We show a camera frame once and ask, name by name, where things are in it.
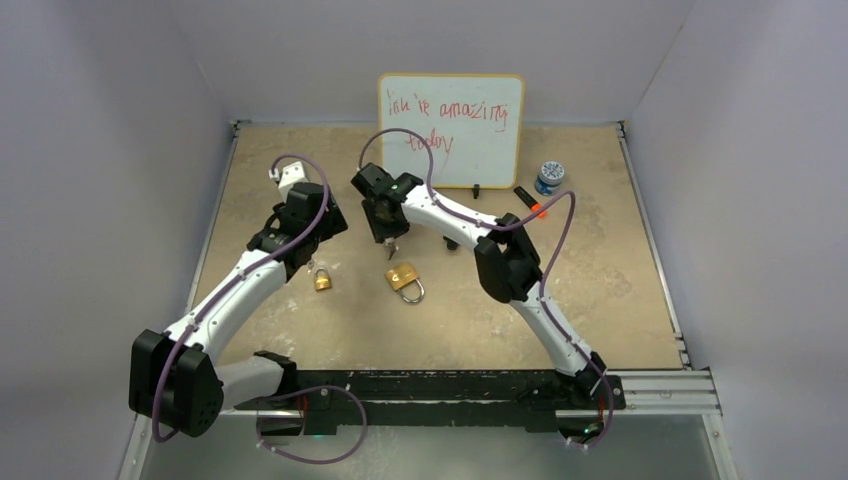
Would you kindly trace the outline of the large brass padlock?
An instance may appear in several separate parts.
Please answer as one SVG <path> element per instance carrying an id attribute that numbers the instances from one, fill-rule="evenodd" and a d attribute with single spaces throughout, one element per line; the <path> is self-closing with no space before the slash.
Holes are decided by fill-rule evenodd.
<path id="1" fill-rule="evenodd" d="M 385 273 L 385 278 L 391 289 L 407 304 L 418 304 L 426 295 L 426 290 L 421 282 L 420 274 L 410 262 L 402 262 Z M 410 297 L 406 294 L 408 288 L 415 287 L 418 294 Z"/>

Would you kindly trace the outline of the black padlock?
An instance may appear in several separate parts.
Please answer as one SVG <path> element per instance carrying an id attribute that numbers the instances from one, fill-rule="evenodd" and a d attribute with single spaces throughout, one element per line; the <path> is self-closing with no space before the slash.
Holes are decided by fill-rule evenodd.
<path id="1" fill-rule="evenodd" d="M 443 240 L 445 241 L 446 249 L 449 252 L 456 252 L 459 249 L 459 244 L 456 241 L 454 241 L 453 239 L 451 239 L 447 236 L 444 236 Z"/>

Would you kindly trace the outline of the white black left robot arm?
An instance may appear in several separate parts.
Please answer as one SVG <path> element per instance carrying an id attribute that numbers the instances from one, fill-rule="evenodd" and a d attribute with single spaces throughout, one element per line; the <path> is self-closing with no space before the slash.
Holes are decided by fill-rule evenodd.
<path id="1" fill-rule="evenodd" d="M 130 409 L 198 437 L 221 411 L 239 404 L 262 398 L 275 409 L 292 405 L 298 382 L 288 357 L 259 351 L 229 366 L 218 362 L 262 303 L 311 261 L 321 242 L 346 228 L 328 186 L 294 184 L 204 300 L 163 332 L 145 330 L 134 340 Z"/>

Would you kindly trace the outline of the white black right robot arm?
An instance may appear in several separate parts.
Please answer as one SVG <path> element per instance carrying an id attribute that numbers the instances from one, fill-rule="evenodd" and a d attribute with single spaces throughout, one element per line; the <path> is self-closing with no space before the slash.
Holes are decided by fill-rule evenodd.
<path id="1" fill-rule="evenodd" d="M 368 163 L 351 183 L 377 243 L 394 241 L 412 224 L 428 227 L 471 251 L 482 289 L 525 320 L 561 378 L 564 399 L 584 407 L 600 392 L 614 393 L 607 369 L 545 292 L 540 256 L 518 217 L 474 211 L 435 192 L 420 178 L 392 177 Z"/>

